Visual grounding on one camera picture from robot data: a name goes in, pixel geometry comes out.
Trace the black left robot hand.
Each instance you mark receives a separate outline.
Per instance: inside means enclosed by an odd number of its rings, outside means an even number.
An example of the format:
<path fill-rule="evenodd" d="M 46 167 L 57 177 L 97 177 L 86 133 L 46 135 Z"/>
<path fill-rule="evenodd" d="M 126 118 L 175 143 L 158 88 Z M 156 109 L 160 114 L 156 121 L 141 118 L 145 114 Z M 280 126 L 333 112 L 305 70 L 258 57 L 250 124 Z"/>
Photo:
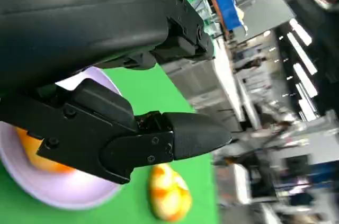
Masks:
<path fill-rule="evenodd" d="M 1 0 L 1 120 L 42 140 L 38 155 L 126 184 L 134 168 L 203 155 L 230 143 L 206 115 L 134 115 L 85 69 L 150 69 L 214 48 L 187 0 Z"/>

